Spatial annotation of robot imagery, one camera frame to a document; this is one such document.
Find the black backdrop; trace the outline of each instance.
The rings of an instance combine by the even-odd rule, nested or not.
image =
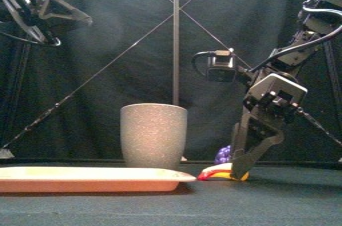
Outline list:
[[[94,25],[65,34],[61,48],[0,40],[2,142],[6,144],[114,62],[10,148],[19,158],[121,159],[121,108],[141,102],[173,103],[174,6],[170,0],[66,1],[93,16]],[[218,149],[230,144],[245,87],[238,82],[206,82],[194,72],[193,55],[225,49],[204,28],[256,66],[276,47],[288,45],[305,0],[180,1],[193,18],[181,12],[180,105],[189,110],[185,156],[213,160]],[[14,26],[5,27],[17,32]],[[339,47],[334,44],[341,65]],[[300,75],[309,88],[305,109],[341,137],[328,72],[326,57],[320,52]],[[286,128],[285,142],[264,160],[337,161],[340,157],[337,145],[298,118]]]

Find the gray cup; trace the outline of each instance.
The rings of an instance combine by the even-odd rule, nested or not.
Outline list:
[[[122,152],[127,167],[177,170],[186,146],[188,110],[159,103],[121,111]]]

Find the robotic arm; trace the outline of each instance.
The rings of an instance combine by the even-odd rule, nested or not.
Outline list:
[[[308,93],[297,82],[297,74],[318,51],[320,44],[342,32],[342,0],[308,0],[302,13],[302,28],[290,45],[274,49],[270,57],[253,69],[238,65],[233,49],[201,52],[193,57],[193,67],[209,81],[232,82],[237,79],[248,87],[230,151],[216,161],[232,163],[233,179],[246,178],[269,148],[284,141],[282,128],[302,113],[301,104]],[[198,68],[200,57],[208,57],[206,72]]]
[[[14,20],[34,41],[21,39],[3,32],[2,34],[21,41],[59,46],[58,35],[71,29],[93,24],[91,17],[63,0],[2,1],[10,17],[0,18],[0,21]]]

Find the plastic tray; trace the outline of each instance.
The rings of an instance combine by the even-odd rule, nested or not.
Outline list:
[[[197,178],[154,168],[6,167],[0,168],[0,193],[173,191]]]

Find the wire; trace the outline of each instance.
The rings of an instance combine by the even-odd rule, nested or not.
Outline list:
[[[312,13],[332,13],[332,14],[339,14],[340,17],[342,18],[342,12],[334,9],[313,9],[313,8],[308,8],[306,5],[304,6],[304,10]],[[320,39],[316,39],[302,45],[294,46],[292,48],[288,49],[278,49],[280,52],[272,56],[269,59],[266,59],[258,66],[256,66],[253,69],[250,69],[250,72],[256,72],[257,70],[260,70],[262,67],[266,66],[268,63],[273,62],[276,59],[278,59],[280,57],[282,57],[284,55],[298,51],[298,50],[304,50],[308,49],[326,41],[329,41],[330,39],[333,39],[340,33],[342,32],[342,25],[340,25],[340,27],[330,32],[326,36],[324,36]]]
[[[31,45],[37,45],[37,46],[46,46],[46,47],[59,47],[62,45],[62,42],[58,38],[55,38],[55,43],[54,44],[45,44],[45,43],[39,43],[37,41],[33,41],[33,40],[29,40],[29,39],[25,39],[25,38],[21,38],[18,36],[14,36],[3,31],[0,31],[0,35],[7,37],[7,38],[11,38],[19,42],[23,42],[23,43],[29,43]]]
[[[200,75],[202,75],[204,77],[206,77],[206,74],[200,70],[197,61],[198,61],[198,58],[200,58],[200,57],[209,57],[210,54],[213,54],[213,52],[210,52],[210,51],[200,52],[200,53],[197,53],[197,54],[194,55],[194,57],[193,57],[193,59],[192,59],[193,68],[194,68],[194,70],[197,71],[197,73],[198,73]]]

